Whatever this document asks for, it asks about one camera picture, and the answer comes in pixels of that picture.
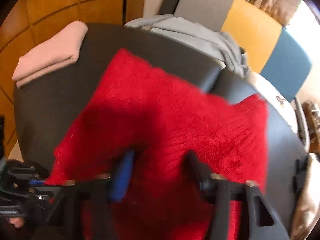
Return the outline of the red knitted sweater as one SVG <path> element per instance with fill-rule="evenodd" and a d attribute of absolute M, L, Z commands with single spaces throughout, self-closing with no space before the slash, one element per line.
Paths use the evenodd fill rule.
<path fill-rule="evenodd" d="M 203 239 L 213 207 L 187 152 L 228 180 L 265 186 L 267 118 L 259 95 L 231 105 L 121 49 L 55 149 L 47 183 L 92 180 L 134 151 L 126 197 L 111 206 L 118 238 Z"/>

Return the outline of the beige fluffy blanket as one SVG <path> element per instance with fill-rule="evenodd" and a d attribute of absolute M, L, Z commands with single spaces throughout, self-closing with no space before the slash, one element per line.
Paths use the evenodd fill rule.
<path fill-rule="evenodd" d="M 293 214 L 291 239 L 307 239 L 319 220 L 319 158 L 309 153 L 305 169 L 295 176 L 296 186 L 301 186 Z"/>

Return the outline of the white printed pillow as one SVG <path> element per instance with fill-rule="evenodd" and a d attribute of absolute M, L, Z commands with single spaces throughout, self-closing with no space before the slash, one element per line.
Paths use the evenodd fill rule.
<path fill-rule="evenodd" d="M 254 71 L 249 72 L 246 80 L 275 108 L 292 131 L 297 134 L 298 122 L 295 111 L 280 92 L 268 80 Z"/>

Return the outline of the light grey garment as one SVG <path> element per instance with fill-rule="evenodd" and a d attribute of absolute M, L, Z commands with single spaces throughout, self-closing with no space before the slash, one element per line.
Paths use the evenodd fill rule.
<path fill-rule="evenodd" d="M 242 78 L 250 74 L 246 51 L 227 32 L 212 31 L 199 23 L 172 14 L 138 18 L 125 24 L 181 42 L 220 62 Z"/>

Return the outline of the grey yellow blue sofa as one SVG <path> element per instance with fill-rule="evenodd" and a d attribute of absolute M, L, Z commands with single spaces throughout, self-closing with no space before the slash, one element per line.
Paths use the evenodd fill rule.
<path fill-rule="evenodd" d="M 175 16 L 227 32 L 246 51 L 251 69 L 287 101 L 301 89 L 311 69 L 303 48 L 271 16 L 244 0 L 179 0 Z"/>

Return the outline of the folded pink cloth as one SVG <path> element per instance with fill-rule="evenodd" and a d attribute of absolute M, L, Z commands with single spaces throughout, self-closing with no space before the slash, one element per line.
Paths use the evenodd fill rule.
<path fill-rule="evenodd" d="M 87 31 L 84 22 L 74 21 L 20 57 L 12 76 L 16 86 L 76 63 Z"/>

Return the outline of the wooden wardrobe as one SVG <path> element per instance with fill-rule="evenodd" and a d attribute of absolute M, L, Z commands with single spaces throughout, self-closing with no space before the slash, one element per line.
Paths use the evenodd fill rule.
<path fill-rule="evenodd" d="M 9 155 L 18 137 L 14 121 L 12 75 L 21 56 L 67 24 L 123 24 L 141 16 L 144 0 L 18 0 L 1 25 L 1 114 L 5 116 L 4 150 Z"/>

